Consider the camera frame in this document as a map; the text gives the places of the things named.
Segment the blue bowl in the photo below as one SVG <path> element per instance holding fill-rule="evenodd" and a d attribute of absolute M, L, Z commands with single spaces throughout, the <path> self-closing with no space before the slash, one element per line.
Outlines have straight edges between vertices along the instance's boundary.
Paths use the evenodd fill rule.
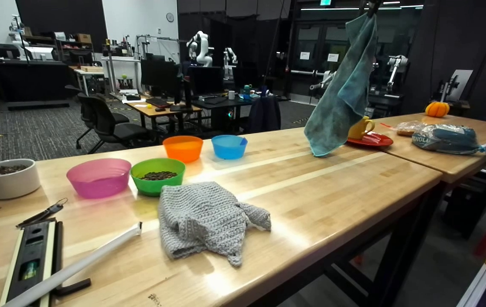
<path fill-rule="evenodd" d="M 242 158 L 247 140 L 237 134 L 216 134 L 211 138 L 211 143 L 218 158 L 237 160 Z"/>

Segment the blue towel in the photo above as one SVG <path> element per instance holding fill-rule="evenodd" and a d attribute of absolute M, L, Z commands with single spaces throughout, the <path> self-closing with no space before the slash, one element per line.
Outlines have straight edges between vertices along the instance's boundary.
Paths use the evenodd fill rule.
<path fill-rule="evenodd" d="M 305 134 L 313 157 L 327 157 L 346 141 L 351 124 L 361 119 L 368 80 L 376 54 L 376 17 L 366 13 L 346 22 L 349 49 L 312 111 Z"/>

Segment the white bowl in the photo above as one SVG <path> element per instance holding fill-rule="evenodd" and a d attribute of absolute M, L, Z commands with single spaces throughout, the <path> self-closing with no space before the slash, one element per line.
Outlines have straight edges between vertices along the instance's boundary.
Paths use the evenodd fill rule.
<path fill-rule="evenodd" d="M 20 198 L 39 189 L 39 175 L 35 160 L 32 158 L 10 158 L 0 160 L 0 167 L 25 165 L 25 169 L 0 174 L 0 199 Z"/>

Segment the orange pumpkin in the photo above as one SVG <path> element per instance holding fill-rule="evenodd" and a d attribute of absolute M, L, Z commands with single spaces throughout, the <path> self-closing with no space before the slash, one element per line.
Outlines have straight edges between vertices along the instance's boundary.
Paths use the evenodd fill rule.
<path fill-rule="evenodd" d="M 450 104 L 441 102 L 441 100 L 431 100 L 426 105 L 426 116 L 431 116 L 431 117 L 443 117 L 448 114 L 448 111 L 450 111 Z"/>

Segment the red plate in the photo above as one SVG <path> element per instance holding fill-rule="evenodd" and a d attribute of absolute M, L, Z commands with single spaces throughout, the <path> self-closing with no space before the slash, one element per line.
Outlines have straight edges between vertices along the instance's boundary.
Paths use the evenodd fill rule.
<path fill-rule="evenodd" d="M 363 138 L 347 138 L 346 143 L 368 148 L 387 148 L 393 143 L 392 138 L 378 133 L 363 134 Z"/>

